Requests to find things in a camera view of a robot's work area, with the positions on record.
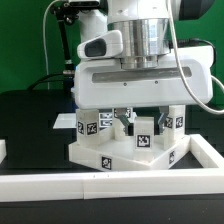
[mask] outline white base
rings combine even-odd
[[[189,147],[205,169],[1,176],[0,202],[224,194],[224,159],[200,135]]]
[[[0,140],[0,163],[2,163],[5,157],[6,157],[5,141]]]
[[[101,171],[143,171],[169,169],[190,150],[190,136],[164,151],[163,136],[155,136],[152,148],[153,161],[136,161],[135,139],[126,137],[122,141],[111,139],[112,128],[100,131],[100,144],[97,148],[86,148],[77,142],[69,145],[69,160]],[[174,153],[174,161],[170,163],[170,154]],[[102,167],[102,158],[111,160],[110,169]]]

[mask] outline white block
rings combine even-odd
[[[99,111],[76,110],[77,142],[83,147],[96,147],[99,144]]]
[[[137,117],[134,122],[134,159],[150,162],[154,159],[154,118]]]
[[[191,135],[191,152],[204,168],[224,168],[224,158],[201,135]]]
[[[165,122],[164,149],[167,150],[181,140],[185,135],[186,106],[170,106]]]

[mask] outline small white object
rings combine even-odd
[[[0,140],[0,163],[2,163],[5,157],[6,157],[5,141]]]
[[[76,128],[76,114],[59,114],[53,129]]]

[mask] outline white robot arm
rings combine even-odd
[[[96,9],[103,3],[108,8],[108,31],[78,47],[82,62],[76,71],[75,100],[80,108],[195,104],[168,45],[166,0],[69,1],[74,7],[94,4]],[[172,10],[175,19],[199,18],[213,2],[177,0],[172,1]],[[180,57],[192,91],[203,103],[209,102],[212,48],[184,48]]]

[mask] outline cable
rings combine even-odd
[[[212,80],[221,88],[224,93],[224,85],[214,76],[212,76]]]
[[[192,46],[197,46],[200,43],[202,44],[206,44],[209,45],[213,48],[213,53],[214,53],[214,59],[213,59],[213,64],[214,65],[216,63],[216,59],[217,59],[217,51],[216,51],[216,47],[209,41],[207,40],[202,40],[199,38],[190,38],[190,39],[178,39],[177,40],[177,46],[180,47],[192,47]],[[173,42],[169,41],[169,47],[173,48]]]
[[[33,90],[37,85],[39,85],[39,83],[41,83],[42,81],[45,81],[47,79],[53,78],[53,77],[58,77],[58,76],[63,76],[63,74],[51,74],[51,75],[46,75],[40,79],[38,79],[35,83],[33,83],[32,85],[30,85],[27,90]]]
[[[54,0],[51,2],[47,9],[45,10],[44,17],[43,17],[43,45],[44,45],[44,55],[45,55],[45,63],[46,63],[46,72],[47,75],[49,75],[49,62],[48,62],[48,54],[47,54],[47,44],[46,44],[46,21],[47,21],[47,15],[48,12],[55,3],[57,2],[67,2],[66,0]]]
[[[175,53],[175,58],[176,58],[176,63],[177,63],[177,68],[179,69],[181,79],[183,81],[183,84],[188,91],[188,93],[191,95],[191,97],[194,99],[194,101],[204,110],[206,110],[209,113],[216,114],[216,115],[222,115],[224,114],[224,110],[214,110],[206,106],[203,102],[201,102],[192,92],[190,86],[187,83],[187,80],[185,78],[181,63],[180,63],[180,58],[179,58],[179,53],[178,53],[178,45],[177,45],[177,38],[176,38],[176,32],[174,28],[174,21],[173,21],[173,14],[172,14],[172,7],[171,7],[171,0],[167,0],[167,6],[168,6],[168,14],[169,14],[169,22],[170,22],[170,30],[171,30],[171,36],[172,36],[172,41],[173,41],[173,47],[174,47],[174,53]],[[217,80],[214,77],[212,78],[221,88],[223,87],[223,84]]]

